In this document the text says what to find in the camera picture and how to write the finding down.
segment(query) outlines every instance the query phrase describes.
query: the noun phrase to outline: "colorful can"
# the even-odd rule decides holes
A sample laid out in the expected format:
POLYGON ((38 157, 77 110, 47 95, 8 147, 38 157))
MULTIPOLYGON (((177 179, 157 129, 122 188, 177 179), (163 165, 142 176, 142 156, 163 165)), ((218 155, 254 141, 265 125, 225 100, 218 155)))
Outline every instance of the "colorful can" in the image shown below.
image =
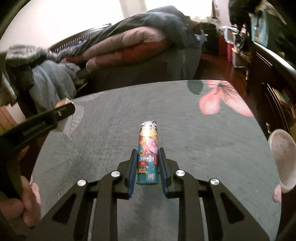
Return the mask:
POLYGON ((158 184, 157 125, 145 121, 140 125, 137 184, 158 184))

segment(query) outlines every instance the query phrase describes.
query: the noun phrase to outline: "red box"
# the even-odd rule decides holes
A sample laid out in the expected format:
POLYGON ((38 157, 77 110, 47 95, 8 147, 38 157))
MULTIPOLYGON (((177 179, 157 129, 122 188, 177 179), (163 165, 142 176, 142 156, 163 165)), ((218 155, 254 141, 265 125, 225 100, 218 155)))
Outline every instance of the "red box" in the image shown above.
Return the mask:
POLYGON ((227 42, 227 59, 229 62, 232 62, 232 48, 233 43, 227 42))

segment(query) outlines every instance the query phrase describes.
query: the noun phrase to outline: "round table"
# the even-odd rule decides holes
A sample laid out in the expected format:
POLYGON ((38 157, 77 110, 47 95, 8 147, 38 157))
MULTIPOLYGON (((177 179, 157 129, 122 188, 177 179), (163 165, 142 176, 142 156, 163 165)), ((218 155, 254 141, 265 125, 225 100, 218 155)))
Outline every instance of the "round table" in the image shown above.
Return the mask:
MULTIPOLYGON (((138 148, 139 124, 155 120, 166 157, 197 179, 218 178, 275 240, 281 204, 277 168, 256 119, 226 81, 174 81, 119 88, 74 100, 63 132, 52 131, 33 179, 42 215, 79 179, 101 179, 138 148)), ((119 240, 177 240, 178 200, 161 185, 136 185, 118 200, 119 240)))

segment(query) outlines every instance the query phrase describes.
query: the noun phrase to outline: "folded comforter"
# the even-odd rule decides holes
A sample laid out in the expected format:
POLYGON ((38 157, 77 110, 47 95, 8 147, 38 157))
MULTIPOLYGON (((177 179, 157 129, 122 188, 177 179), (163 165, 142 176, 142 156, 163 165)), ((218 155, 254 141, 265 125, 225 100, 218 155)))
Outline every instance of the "folded comforter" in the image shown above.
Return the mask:
POLYGON ((121 66, 148 60, 168 49, 171 41, 158 29, 138 27, 113 35, 93 45, 82 55, 61 62, 86 63, 88 72, 109 66, 121 66))
POLYGON ((181 17, 167 12, 145 12, 126 18, 115 25, 103 29, 79 45, 61 50, 58 52, 58 59, 61 61, 67 56, 81 55, 91 46, 110 36, 141 26, 159 29, 169 41, 180 49, 185 49, 189 46, 199 46, 199 41, 194 36, 193 31, 186 27, 181 17))

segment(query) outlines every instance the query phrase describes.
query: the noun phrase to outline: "blue gripper pad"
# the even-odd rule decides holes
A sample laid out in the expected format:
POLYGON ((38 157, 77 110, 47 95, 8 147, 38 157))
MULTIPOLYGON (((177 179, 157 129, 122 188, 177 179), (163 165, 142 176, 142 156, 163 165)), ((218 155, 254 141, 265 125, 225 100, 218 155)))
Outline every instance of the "blue gripper pad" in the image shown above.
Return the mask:
POLYGON ((136 180, 136 173, 137 173, 137 160, 138 160, 138 152, 135 151, 134 155, 131 156, 131 170, 128 177, 128 191, 127 194, 131 198, 133 194, 133 190, 135 188, 135 180, 136 180))
POLYGON ((160 172, 160 179, 161 179, 161 185, 163 188, 163 193, 165 197, 168 195, 168 175, 165 169, 165 164, 163 161, 162 156, 162 148, 158 149, 158 165, 159 165, 159 172, 160 172))

